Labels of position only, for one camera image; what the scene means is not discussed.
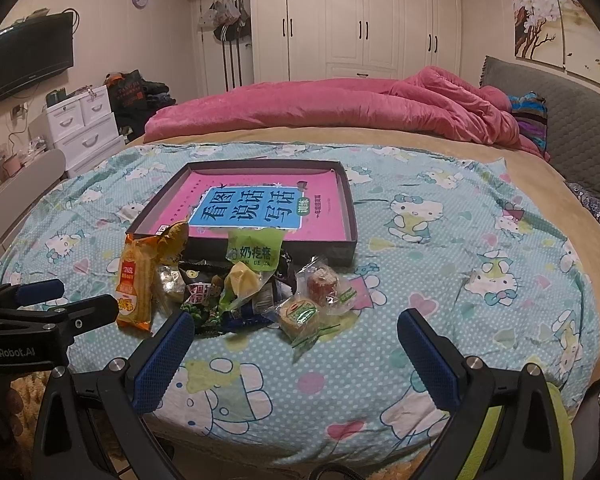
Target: tv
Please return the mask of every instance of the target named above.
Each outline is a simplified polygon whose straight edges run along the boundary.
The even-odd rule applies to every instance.
[[[0,30],[0,101],[74,65],[73,22],[62,12]]]

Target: screw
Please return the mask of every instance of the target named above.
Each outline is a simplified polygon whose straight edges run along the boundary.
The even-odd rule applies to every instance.
[[[538,365],[534,364],[534,363],[529,363],[529,364],[526,366],[526,371],[527,371],[527,372],[528,372],[530,375],[533,375],[534,377],[536,377],[536,376],[540,375],[540,372],[541,372],[541,370],[540,370],[540,367],[539,367]]]
[[[109,362],[109,370],[112,372],[119,372],[126,365],[126,359],[122,357],[116,357]]]
[[[65,371],[66,369],[63,366],[57,366],[51,370],[51,375],[57,379],[58,377],[62,377]]]
[[[482,365],[484,364],[482,362],[482,359],[480,359],[479,357],[476,357],[475,355],[471,355],[466,359],[466,363],[469,366],[469,368],[471,368],[471,370],[479,370],[480,368],[482,368]]]

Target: blue label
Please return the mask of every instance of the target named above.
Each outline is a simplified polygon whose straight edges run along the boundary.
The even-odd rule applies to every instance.
[[[210,187],[189,219],[194,227],[299,229],[297,187]]]

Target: beige blanket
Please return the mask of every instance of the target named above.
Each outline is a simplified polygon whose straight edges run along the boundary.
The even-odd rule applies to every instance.
[[[600,313],[600,225],[584,209],[564,185],[560,174],[538,156],[505,148],[482,146],[469,142],[456,142],[423,134],[371,130],[366,128],[266,128],[263,130],[237,130],[203,136],[175,137],[170,144],[187,142],[316,142],[329,144],[376,144],[421,148],[459,158],[480,162],[493,162],[504,157],[513,183],[538,206],[550,222],[569,237],[585,272],[590,276]],[[141,144],[138,139],[134,144]],[[600,357],[593,370],[591,381],[600,377]]]

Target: drawer handle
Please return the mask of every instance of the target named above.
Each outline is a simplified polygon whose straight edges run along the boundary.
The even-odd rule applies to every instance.
[[[85,141],[82,143],[82,145],[83,145],[85,148],[92,148],[93,146],[95,146],[95,143],[96,143],[96,142],[98,142],[98,136],[99,136],[99,135],[100,135],[100,134],[96,134],[96,136],[95,136],[95,137],[93,137],[93,139],[91,139],[91,142],[89,142],[88,140],[85,140]]]

